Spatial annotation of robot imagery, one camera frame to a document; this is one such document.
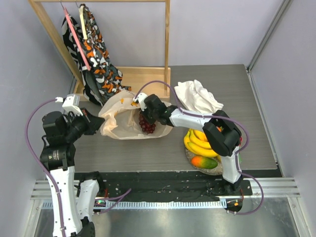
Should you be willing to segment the dark red fake grapes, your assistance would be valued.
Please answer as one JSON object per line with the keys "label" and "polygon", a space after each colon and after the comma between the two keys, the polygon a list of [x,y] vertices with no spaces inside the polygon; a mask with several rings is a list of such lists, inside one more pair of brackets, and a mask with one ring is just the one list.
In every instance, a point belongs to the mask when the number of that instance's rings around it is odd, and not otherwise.
{"label": "dark red fake grapes", "polygon": [[156,124],[150,124],[148,121],[145,120],[145,117],[141,114],[141,112],[139,112],[139,125],[143,131],[143,133],[145,134],[153,134],[153,132],[156,129]]}

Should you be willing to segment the translucent plastic shopping bag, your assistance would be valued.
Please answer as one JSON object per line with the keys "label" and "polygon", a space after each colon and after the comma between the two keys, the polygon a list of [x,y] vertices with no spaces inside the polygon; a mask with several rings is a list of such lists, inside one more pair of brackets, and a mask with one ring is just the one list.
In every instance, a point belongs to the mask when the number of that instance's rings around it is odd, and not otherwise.
{"label": "translucent plastic shopping bag", "polygon": [[100,133],[116,140],[143,140],[161,138],[168,135],[172,127],[156,123],[156,128],[151,134],[145,134],[139,125],[140,105],[133,102],[135,94],[123,90],[112,96],[98,117],[105,122],[100,127]]}

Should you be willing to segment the yellow fake banana bunch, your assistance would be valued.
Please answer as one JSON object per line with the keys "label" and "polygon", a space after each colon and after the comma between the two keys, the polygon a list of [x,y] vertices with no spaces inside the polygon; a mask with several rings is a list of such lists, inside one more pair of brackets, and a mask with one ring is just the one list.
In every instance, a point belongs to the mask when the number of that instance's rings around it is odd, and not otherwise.
{"label": "yellow fake banana bunch", "polygon": [[218,156],[218,154],[211,148],[209,143],[207,143],[206,141],[202,141],[195,136],[192,129],[188,130],[183,139],[183,142],[186,149],[196,155],[204,156],[207,158],[214,158]]}

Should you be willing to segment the green fake mango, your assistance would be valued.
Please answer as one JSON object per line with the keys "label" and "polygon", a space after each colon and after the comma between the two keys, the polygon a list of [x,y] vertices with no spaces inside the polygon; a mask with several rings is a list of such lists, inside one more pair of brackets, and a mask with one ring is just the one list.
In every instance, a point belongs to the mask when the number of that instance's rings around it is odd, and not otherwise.
{"label": "green fake mango", "polygon": [[191,164],[202,169],[214,169],[218,166],[218,162],[216,160],[203,156],[194,156],[191,159]]}

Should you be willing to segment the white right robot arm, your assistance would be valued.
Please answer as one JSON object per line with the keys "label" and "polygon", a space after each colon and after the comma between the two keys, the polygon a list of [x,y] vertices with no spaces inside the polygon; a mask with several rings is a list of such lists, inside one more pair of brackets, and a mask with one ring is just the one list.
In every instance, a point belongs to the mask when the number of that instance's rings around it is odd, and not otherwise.
{"label": "white right robot arm", "polygon": [[241,131],[224,111],[218,110],[214,114],[190,112],[174,105],[167,106],[154,94],[140,93],[134,101],[140,104],[142,115],[150,124],[159,122],[203,132],[210,147],[221,157],[225,193],[234,195],[241,189],[238,160]]}

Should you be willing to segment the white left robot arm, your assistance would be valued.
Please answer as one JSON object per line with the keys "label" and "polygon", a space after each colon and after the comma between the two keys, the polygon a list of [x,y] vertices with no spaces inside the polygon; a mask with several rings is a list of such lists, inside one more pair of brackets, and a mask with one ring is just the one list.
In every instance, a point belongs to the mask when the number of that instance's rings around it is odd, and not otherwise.
{"label": "white left robot arm", "polygon": [[92,222],[95,198],[105,191],[105,184],[98,171],[84,175],[76,186],[74,142],[82,135],[93,135],[104,119],[81,109],[82,115],[69,112],[51,112],[42,118],[45,135],[40,155],[42,165],[48,171],[53,214],[54,237],[93,237]]}

